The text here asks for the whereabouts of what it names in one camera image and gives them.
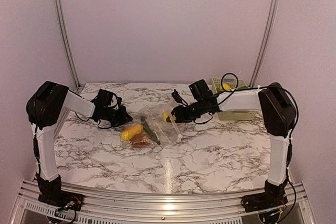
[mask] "vertical metal post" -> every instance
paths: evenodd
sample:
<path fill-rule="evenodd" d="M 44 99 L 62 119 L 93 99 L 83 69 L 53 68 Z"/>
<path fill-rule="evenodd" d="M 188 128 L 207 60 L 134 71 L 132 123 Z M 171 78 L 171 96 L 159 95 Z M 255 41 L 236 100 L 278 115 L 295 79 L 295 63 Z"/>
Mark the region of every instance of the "vertical metal post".
<path fill-rule="evenodd" d="M 71 53 L 70 43 L 69 43 L 69 40 L 68 40 L 65 20 L 64 20 L 64 16 L 63 16 L 61 0 L 55 0 L 55 5 L 56 5 L 57 19 L 58 19 L 58 23 L 59 23 L 59 28 L 60 28 L 60 32 L 61 32 L 61 36 L 62 36 L 62 41 L 63 41 L 68 65 L 69 65 L 69 68 L 70 68 L 71 77 L 72 77 L 72 80 L 75 84 L 76 89 L 78 89 L 80 87 L 80 82 L 79 82 L 79 79 L 78 79 L 75 63 L 73 61 L 74 59 L 73 59 L 72 53 Z"/>
<path fill-rule="evenodd" d="M 264 36 L 262 38 L 256 65 L 255 65 L 255 68 L 253 70 L 253 74 L 250 80 L 250 84 L 249 84 L 250 87 L 254 87 L 256 85 L 257 79 L 259 77 L 261 66 L 263 65 L 263 61 L 265 59 L 269 37 L 270 37 L 271 31 L 274 25 L 274 21 L 276 18 L 278 5 L 279 5 L 279 0 L 271 0 L 266 28 L 265 28 Z"/>

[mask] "green basket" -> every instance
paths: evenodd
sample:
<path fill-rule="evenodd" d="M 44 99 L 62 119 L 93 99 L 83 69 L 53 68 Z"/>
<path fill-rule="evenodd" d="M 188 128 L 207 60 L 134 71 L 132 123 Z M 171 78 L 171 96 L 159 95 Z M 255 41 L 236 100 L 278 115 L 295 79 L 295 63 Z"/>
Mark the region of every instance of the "green basket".
<path fill-rule="evenodd" d="M 212 92 L 218 93 L 220 92 L 219 87 L 221 78 L 212 78 Z M 224 79 L 224 83 L 233 84 L 236 85 L 237 81 L 234 79 Z M 238 88 L 247 86 L 245 81 L 238 80 Z M 223 111 L 220 113 L 217 113 L 218 119 L 221 121 L 250 121 L 253 120 L 255 115 L 257 114 L 257 111 L 249 111 L 249 110 L 233 110 L 233 111 Z"/>

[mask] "marble tabletop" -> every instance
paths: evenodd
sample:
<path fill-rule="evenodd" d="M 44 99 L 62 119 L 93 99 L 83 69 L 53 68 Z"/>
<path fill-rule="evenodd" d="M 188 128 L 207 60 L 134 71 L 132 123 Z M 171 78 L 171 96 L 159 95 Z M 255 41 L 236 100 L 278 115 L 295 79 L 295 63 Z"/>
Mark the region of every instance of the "marble tabletop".
<path fill-rule="evenodd" d="M 99 89 L 123 98 L 134 115 L 146 105 L 165 105 L 176 89 L 193 101 L 188 85 L 161 83 L 88 83 L 81 95 Z M 253 121 L 183 124 L 182 141 L 173 146 L 132 150 L 120 146 L 120 129 L 100 130 L 70 112 L 55 142 L 63 182 L 141 193 L 199 194 L 264 186 L 270 140 L 261 115 Z"/>

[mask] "brown object in bag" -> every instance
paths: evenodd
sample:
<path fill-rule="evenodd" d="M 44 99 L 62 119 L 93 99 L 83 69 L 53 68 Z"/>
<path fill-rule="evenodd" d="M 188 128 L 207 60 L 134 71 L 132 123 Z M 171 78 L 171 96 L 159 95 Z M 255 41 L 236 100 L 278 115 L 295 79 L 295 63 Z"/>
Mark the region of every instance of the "brown object in bag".
<path fill-rule="evenodd" d="M 138 134 L 131 138 L 131 144 L 134 147 L 141 147 L 151 144 L 152 140 L 145 134 Z"/>

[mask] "plastic bag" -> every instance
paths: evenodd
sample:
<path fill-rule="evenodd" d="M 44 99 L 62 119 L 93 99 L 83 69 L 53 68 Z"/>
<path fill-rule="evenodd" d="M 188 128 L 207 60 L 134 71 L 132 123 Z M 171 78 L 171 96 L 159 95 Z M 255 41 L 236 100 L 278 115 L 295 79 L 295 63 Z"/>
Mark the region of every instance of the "plastic bag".
<path fill-rule="evenodd" d="M 133 117 L 131 126 L 122 130 L 121 145 L 125 147 L 154 147 L 171 145 L 181 141 L 179 131 L 170 113 L 171 102 L 164 106 L 146 106 Z M 163 113 L 168 113 L 172 123 L 163 120 Z"/>

